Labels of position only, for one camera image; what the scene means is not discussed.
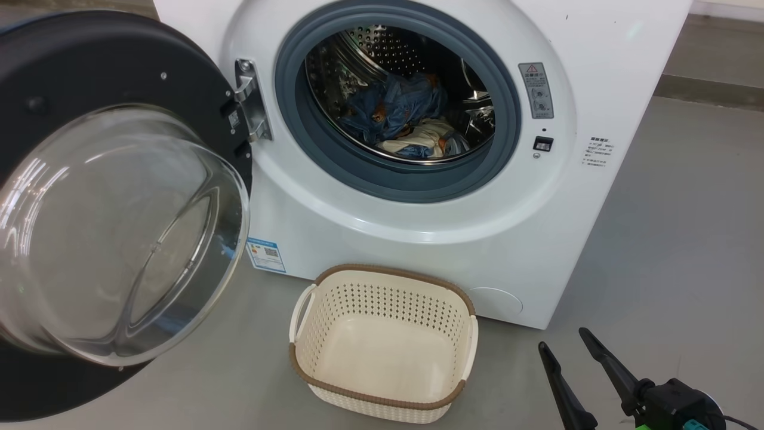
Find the white cloth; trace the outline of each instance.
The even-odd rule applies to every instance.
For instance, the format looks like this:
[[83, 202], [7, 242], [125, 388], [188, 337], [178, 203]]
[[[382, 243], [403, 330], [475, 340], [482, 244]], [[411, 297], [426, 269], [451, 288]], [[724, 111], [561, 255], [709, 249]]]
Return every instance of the white cloth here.
[[385, 151], [396, 153], [401, 149], [409, 145], [421, 145], [427, 148], [432, 148], [432, 155], [430, 158], [441, 158], [443, 156], [443, 150], [438, 145], [438, 140], [445, 136], [448, 132], [453, 132], [454, 128], [444, 118], [423, 119], [411, 134], [403, 136], [402, 138], [395, 138], [386, 140], [384, 142], [377, 143], [379, 148]]

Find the black tool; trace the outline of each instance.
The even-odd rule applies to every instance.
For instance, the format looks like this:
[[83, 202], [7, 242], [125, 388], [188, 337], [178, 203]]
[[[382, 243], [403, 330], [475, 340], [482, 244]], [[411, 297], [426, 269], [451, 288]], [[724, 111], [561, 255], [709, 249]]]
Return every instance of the black tool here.
[[[591, 357], [598, 361], [621, 399], [623, 413], [634, 417], [639, 430], [725, 430], [735, 422], [756, 430], [738, 419], [723, 415], [719, 405], [706, 393], [692, 389], [676, 378], [657, 386], [634, 375], [587, 328], [578, 330]], [[546, 343], [539, 344], [539, 354], [552, 387], [565, 430], [594, 430], [596, 418], [576, 398], [562, 368]]]

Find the laundry basket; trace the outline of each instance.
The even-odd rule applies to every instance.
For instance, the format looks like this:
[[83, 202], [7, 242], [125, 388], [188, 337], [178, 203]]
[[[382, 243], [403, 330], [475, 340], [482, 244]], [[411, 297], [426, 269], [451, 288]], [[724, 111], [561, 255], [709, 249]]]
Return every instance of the laundry basket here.
[[289, 336], [294, 369], [322, 400], [425, 424], [442, 417], [464, 388], [478, 320], [456, 285], [348, 264], [303, 292]]

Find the door hinge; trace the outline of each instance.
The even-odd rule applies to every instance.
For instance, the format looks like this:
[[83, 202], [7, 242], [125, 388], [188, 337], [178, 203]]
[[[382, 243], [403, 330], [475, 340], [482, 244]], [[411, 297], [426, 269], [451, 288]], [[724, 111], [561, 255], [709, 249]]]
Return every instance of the door hinge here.
[[257, 81], [257, 71], [254, 63], [250, 60], [237, 59], [234, 64], [236, 72], [235, 99], [244, 110], [249, 127], [249, 141], [266, 139], [273, 140], [270, 133], [270, 123], [265, 112], [263, 93], [260, 91], [260, 83]]

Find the screw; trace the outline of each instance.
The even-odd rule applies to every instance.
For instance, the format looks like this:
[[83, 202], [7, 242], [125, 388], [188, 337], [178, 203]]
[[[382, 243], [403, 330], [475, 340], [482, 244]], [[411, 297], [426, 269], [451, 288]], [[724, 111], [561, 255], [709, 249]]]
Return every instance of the screw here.
[[27, 111], [35, 115], [45, 115], [47, 113], [47, 100], [42, 96], [34, 96], [27, 99]]

